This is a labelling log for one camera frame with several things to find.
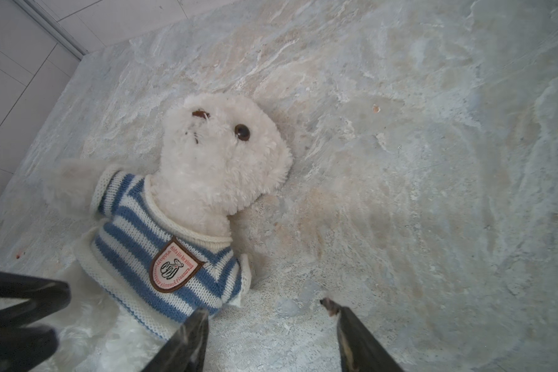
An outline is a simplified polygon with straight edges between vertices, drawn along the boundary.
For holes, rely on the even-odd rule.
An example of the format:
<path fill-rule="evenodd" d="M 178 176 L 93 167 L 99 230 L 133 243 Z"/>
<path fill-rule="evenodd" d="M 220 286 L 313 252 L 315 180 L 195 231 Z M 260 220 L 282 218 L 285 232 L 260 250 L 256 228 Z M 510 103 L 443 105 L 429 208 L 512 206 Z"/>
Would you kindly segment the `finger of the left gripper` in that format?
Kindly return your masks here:
<path fill-rule="evenodd" d="M 64 281 L 0 271 L 0 299 L 23 300 L 0 310 L 0 328 L 20 327 L 68 307 L 71 289 Z"/>
<path fill-rule="evenodd" d="M 58 346 L 56 331 L 46 325 L 0 329 L 0 371 L 31 371 Z"/>

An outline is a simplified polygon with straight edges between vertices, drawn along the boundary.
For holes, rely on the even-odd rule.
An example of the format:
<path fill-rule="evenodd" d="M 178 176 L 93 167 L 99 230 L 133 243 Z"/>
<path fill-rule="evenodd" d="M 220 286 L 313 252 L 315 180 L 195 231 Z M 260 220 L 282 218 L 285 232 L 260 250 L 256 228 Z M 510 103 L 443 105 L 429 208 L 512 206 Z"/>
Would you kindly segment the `left corner aluminium profile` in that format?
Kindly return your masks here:
<path fill-rule="evenodd" d="M 85 55 L 89 54 L 89 52 L 36 1 L 12 0 L 12 2 L 78 60 L 82 60 Z"/>

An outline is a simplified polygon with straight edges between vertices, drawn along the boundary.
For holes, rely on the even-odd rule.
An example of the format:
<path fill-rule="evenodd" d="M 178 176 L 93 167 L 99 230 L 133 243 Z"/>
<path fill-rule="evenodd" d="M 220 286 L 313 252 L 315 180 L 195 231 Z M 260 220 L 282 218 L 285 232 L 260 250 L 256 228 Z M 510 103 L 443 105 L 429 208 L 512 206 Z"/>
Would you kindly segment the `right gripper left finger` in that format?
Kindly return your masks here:
<path fill-rule="evenodd" d="M 209 338 L 209 312 L 192 313 L 142 372 L 202 372 Z"/>

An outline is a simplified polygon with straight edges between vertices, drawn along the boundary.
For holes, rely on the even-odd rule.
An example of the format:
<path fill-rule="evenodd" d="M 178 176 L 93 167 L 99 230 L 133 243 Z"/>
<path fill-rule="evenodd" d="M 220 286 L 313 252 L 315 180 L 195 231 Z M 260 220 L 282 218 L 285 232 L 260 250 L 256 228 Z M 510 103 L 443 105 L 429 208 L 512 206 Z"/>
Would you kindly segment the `blue white striped sweater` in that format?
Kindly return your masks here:
<path fill-rule="evenodd" d="M 86 274 L 141 325 L 169 339 L 197 309 L 216 314 L 239 306 L 250 290 L 247 255 L 237 256 L 226 237 L 179 226 L 157 207 L 150 177 L 108 166 L 90 211 L 103 218 L 74 243 Z"/>

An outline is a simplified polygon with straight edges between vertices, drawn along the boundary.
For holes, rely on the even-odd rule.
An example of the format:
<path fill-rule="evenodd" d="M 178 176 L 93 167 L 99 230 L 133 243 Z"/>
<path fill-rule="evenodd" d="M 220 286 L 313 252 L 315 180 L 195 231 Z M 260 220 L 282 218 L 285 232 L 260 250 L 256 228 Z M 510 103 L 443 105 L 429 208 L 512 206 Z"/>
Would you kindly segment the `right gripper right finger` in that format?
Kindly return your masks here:
<path fill-rule="evenodd" d="M 336 333 L 342 371 L 404 371 L 349 307 L 329 298 L 319 302 L 330 316 L 338 316 Z"/>

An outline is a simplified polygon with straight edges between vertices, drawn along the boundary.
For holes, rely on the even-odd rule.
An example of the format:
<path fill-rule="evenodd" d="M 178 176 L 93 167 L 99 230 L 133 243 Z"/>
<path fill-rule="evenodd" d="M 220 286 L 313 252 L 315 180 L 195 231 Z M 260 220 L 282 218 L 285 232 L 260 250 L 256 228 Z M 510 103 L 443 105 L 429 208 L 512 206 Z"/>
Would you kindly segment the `white teddy bear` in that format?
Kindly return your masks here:
<path fill-rule="evenodd" d="M 162 126 L 159 167 L 143 176 L 150 177 L 161 212 L 195 233 L 232 240 L 229 217 L 279 188 L 288 176 L 291 150 L 276 124 L 247 97 L 189 96 L 170 107 Z M 63 215 L 96 219 L 96 227 L 101 226 L 103 218 L 90 211 L 90 204 L 100 175 L 112 165 L 130 173 L 103 161 L 62 161 L 44 179 L 47 204 Z M 73 254 L 77 240 L 67 246 Z M 62 277 L 73 298 L 50 317 L 60 346 L 41 371 L 138 371 L 170 339 L 141 325 L 86 274 L 76 256 Z"/>

